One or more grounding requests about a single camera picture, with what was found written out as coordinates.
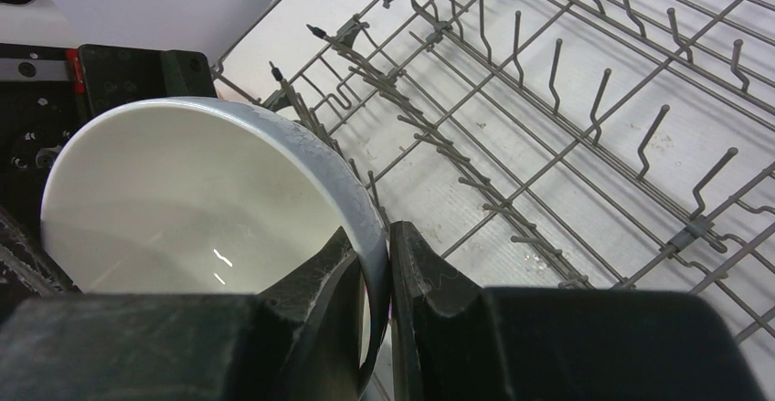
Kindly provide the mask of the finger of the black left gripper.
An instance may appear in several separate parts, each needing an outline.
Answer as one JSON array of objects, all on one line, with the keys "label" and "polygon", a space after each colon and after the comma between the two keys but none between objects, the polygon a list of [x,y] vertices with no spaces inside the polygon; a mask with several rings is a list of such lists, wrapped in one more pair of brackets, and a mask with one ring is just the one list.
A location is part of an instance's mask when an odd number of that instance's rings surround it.
[{"label": "finger of the black left gripper", "polygon": [[40,243],[1,207],[1,319],[25,300],[79,292]]}]

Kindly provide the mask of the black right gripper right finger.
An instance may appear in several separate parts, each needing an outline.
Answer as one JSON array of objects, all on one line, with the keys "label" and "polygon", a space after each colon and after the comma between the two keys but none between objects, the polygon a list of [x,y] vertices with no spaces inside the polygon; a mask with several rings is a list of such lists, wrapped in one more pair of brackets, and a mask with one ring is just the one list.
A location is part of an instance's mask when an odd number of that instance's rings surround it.
[{"label": "black right gripper right finger", "polygon": [[721,317],[672,291],[481,287],[390,227],[398,400],[761,400]]}]

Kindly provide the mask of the white bowl with blue outside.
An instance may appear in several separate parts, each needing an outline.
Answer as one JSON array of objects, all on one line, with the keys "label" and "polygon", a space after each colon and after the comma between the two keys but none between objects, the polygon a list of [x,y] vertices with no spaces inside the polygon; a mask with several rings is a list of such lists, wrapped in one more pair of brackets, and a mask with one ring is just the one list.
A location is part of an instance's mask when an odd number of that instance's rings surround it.
[{"label": "white bowl with blue outside", "polygon": [[258,293],[343,231],[366,287],[359,384],[374,372],[386,227],[345,159],[296,121],[205,97],[110,109],[58,154],[39,219],[74,284],[113,293]]}]

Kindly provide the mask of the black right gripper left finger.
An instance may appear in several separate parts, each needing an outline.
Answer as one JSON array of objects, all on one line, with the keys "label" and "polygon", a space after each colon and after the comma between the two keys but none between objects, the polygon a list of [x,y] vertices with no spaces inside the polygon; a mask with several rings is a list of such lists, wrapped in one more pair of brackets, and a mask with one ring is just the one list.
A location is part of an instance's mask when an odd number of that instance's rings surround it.
[{"label": "black right gripper left finger", "polygon": [[4,400],[356,400],[343,229],[258,295],[56,293],[1,305]]}]

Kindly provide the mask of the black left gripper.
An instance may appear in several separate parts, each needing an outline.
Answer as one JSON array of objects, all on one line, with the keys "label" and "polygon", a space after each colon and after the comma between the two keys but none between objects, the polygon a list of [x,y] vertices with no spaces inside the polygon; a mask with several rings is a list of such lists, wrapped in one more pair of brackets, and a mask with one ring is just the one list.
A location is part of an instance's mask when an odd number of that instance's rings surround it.
[{"label": "black left gripper", "polygon": [[200,52],[2,44],[2,206],[37,229],[50,168],[81,126],[138,100],[216,94]]}]

